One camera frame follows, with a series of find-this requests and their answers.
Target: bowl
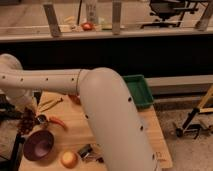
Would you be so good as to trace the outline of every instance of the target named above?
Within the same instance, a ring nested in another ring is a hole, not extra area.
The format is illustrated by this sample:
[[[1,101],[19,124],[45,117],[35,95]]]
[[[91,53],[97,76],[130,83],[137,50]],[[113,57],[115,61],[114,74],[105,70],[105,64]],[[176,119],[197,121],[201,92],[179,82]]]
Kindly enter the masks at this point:
[[[47,130],[40,130],[27,138],[23,146],[23,154],[26,159],[37,161],[51,151],[53,144],[53,134]]]

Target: chair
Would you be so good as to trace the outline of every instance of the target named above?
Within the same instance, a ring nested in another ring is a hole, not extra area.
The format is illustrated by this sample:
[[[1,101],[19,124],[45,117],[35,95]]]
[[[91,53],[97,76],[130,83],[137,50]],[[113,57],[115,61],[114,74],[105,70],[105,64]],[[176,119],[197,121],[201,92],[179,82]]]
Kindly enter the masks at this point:
[[[198,10],[196,6],[189,8],[189,5],[190,2],[187,0],[150,0],[149,6],[153,11],[150,15],[158,16],[161,20],[156,19],[153,23],[142,25],[141,28],[145,26],[178,27],[185,12],[193,13]],[[166,20],[181,13],[178,23],[166,22]]]

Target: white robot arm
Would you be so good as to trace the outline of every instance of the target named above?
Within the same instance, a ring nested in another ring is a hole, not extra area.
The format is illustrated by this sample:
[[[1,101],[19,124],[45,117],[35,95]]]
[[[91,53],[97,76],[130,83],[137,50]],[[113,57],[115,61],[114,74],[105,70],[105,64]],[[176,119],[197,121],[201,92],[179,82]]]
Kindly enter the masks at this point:
[[[108,171],[161,170],[129,90],[115,71],[21,69],[15,57],[0,55],[0,87],[12,104],[30,106],[31,90],[79,94]]]

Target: floor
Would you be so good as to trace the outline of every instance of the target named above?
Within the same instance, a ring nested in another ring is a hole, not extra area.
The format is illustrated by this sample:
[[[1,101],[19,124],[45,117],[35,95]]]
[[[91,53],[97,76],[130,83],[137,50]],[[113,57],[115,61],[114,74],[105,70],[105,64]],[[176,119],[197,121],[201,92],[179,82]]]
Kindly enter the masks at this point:
[[[155,99],[154,106],[173,160],[173,168],[164,169],[165,171],[213,170],[213,136],[201,133],[197,139],[193,139],[194,134],[177,138],[173,127],[173,122],[181,125],[200,99],[201,96],[197,95]],[[198,119],[202,119],[207,125],[213,122],[211,115],[198,116],[193,123],[196,123]],[[16,124],[17,120],[8,118],[0,124],[0,154],[6,158],[10,157]]]

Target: green container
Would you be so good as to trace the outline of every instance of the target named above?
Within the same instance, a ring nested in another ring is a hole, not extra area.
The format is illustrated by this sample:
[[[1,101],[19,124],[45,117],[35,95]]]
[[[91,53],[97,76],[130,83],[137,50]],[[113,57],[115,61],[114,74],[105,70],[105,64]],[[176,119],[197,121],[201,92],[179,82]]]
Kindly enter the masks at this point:
[[[137,108],[148,108],[153,102],[153,96],[143,75],[123,76]]]

